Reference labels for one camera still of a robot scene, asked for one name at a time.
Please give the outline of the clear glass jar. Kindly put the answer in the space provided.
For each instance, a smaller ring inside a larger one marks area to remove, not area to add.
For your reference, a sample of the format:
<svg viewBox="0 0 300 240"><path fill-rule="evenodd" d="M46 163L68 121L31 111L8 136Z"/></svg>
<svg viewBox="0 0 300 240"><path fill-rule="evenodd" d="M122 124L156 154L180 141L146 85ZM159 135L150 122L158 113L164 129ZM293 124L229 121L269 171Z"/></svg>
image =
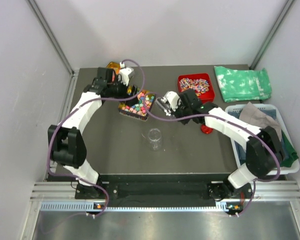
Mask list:
<svg viewBox="0 0 300 240"><path fill-rule="evenodd" d="M158 151L163 145L162 132L158 128L151 128L148 131L143 132L142 137L145 139L147 146L152 151Z"/></svg>

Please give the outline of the speckled tin pastel star candies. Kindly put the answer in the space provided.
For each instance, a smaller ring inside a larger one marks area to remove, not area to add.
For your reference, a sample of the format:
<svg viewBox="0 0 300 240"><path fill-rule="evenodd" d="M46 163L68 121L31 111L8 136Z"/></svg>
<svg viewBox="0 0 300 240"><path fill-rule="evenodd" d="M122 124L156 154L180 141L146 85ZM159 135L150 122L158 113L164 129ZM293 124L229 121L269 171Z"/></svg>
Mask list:
<svg viewBox="0 0 300 240"><path fill-rule="evenodd" d="M149 117L147 110L150 112L156 100L156 94L150 93L150 91L145 89L140 89L139 87L132 85L127 88L128 96L132 96L138 93L137 97L120 102L118 105L118 111L120 114L141 121L146 121Z"/></svg>

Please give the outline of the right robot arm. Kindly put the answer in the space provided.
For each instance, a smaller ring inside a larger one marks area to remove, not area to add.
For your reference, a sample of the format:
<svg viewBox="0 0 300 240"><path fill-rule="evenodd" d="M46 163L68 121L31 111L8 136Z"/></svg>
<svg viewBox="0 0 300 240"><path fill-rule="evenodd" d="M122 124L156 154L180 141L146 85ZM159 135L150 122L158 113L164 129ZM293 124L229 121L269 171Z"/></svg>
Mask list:
<svg viewBox="0 0 300 240"><path fill-rule="evenodd" d="M221 198L235 198L250 181L261 179L273 169L279 169L285 157L281 140L271 126L261 127L244 122L212 102L203 103L192 89L165 95L171 113L179 122L197 124L217 130L237 142L245 151L245 163L233 171L221 184Z"/></svg>

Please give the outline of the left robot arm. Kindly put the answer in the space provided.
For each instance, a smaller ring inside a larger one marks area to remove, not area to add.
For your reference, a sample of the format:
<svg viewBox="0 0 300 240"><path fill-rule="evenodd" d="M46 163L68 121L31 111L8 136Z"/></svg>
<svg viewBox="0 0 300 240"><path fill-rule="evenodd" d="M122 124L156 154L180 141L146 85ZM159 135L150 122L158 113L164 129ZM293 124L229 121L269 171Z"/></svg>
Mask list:
<svg viewBox="0 0 300 240"><path fill-rule="evenodd" d="M82 133L106 99L130 97L127 91L133 74L131 67L123 67L119 73L112 68L99 67L96 77L84 88L69 116L48 129L48 159L70 171L81 185L86 186L87 194L95 199L103 194L104 187L98 183L99 174L87 160Z"/></svg>

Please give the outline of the metal scoop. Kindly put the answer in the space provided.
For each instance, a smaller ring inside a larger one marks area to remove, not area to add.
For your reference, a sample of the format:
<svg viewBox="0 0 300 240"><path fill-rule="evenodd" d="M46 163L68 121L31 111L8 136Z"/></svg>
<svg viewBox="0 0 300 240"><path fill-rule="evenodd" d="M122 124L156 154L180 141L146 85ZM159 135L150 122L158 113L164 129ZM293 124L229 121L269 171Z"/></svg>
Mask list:
<svg viewBox="0 0 300 240"><path fill-rule="evenodd" d="M165 113L166 116L171 116L171 105L165 97L159 97L155 100L158 107Z"/></svg>

